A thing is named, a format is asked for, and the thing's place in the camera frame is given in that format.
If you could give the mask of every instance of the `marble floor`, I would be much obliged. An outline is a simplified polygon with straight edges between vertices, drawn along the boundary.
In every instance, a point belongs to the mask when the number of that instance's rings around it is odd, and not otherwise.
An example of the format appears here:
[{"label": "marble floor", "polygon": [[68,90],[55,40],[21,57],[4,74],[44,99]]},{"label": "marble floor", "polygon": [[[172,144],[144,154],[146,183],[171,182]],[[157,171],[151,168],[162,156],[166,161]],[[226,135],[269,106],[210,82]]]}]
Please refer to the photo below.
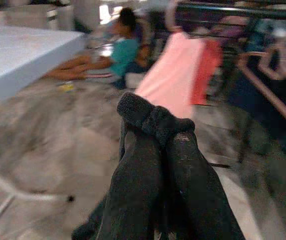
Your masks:
[{"label": "marble floor", "polygon": [[[0,217],[0,240],[69,240],[107,191],[117,165],[116,106],[123,91],[75,82],[74,91],[67,93],[56,83],[39,80],[0,106],[0,175],[23,190],[76,199],[15,199]],[[241,166],[236,163],[239,141],[225,108],[195,108],[199,148],[208,161],[232,166],[216,170],[246,239],[286,240],[286,228],[264,183],[252,185],[258,156],[248,154]],[[0,190],[0,203],[5,198]]]}]

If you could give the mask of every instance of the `hanging clothes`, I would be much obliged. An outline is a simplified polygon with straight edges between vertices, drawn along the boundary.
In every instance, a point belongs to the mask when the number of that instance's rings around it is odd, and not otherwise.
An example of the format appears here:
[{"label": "hanging clothes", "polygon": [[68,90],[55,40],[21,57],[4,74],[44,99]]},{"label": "hanging clothes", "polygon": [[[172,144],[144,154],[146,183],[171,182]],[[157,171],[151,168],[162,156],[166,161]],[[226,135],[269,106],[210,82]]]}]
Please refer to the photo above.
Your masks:
[{"label": "hanging clothes", "polygon": [[[261,20],[251,36],[247,51],[264,52],[269,44],[275,42],[275,36],[286,32],[286,21]],[[257,67],[259,57],[249,59],[247,66],[251,71],[286,105],[286,80],[269,79]],[[271,67],[277,66],[278,55],[275,54]],[[286,153],[286,119],[279,111],[251,84],[242,74],[231,90],[229,103],[247,111],[251,117],[264,126],[271,137],[278,139]]]},{"label": "hanging clothes", "polygon": [[189,39],[183,32],[172,34],[135,93],[178,118],[191,118],[191,89],[205,46],[203,39]]},{"label": "hanging clothes", "polygon": [[206,89],[208,82],[214,74],[216,68],[221,65],[223,52],[219,42],[206,40],[199,68],[195,72],[194,87],[191,94],[191,104],[206,104]]}]

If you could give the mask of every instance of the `red garment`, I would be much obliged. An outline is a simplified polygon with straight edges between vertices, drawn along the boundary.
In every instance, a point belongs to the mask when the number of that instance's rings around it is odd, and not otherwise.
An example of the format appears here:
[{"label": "red garment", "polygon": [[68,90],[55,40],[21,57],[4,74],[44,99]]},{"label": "red garment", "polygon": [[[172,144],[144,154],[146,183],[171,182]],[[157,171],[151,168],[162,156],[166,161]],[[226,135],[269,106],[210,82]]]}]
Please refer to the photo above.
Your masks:
[{"label": "red garment", "polygon": [[191,94],[191,104],[206,104],[207,84],[215,72],[215,69],[222,63],[223,52],[218,41],[208,39],[201,57],[199,67],[196,68],[195,82]]}]

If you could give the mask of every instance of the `green shirt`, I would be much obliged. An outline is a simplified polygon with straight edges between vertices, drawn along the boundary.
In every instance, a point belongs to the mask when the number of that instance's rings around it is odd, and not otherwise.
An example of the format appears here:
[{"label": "green shirt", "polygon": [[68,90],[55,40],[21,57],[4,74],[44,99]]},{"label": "green shirt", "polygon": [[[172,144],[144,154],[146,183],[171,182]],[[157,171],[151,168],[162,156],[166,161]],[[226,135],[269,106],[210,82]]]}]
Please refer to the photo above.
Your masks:
[{"label": "green shirt", "polygon": [[136,58],[138,51],[138,41],[136,39],[122,39],[114,44],[114,51],[111,59],[114,62],[110,67],[116,75],[123,77],[126,67]]}]

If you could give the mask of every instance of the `pink garment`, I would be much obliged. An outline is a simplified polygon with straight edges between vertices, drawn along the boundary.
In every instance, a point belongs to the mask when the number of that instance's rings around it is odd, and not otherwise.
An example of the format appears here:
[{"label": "pink garment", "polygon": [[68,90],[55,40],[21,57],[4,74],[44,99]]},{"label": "pink garment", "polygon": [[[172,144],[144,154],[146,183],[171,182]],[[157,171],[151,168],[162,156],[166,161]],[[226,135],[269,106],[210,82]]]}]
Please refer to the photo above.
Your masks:
[{"label": "pink garment", "polygon": [[219,42],[215,40],[206,40],[199,68],[195,73],[195,82],[191,94],[191,104],[206,104],[207,84],[216,68],[222,63],[223,51]]},{"label": "pink garment", "polygon": [[178,118],[191,118],[191,90],[204,46],[200,38],[189,39],[183,32],[172,34],[135,93]]}]

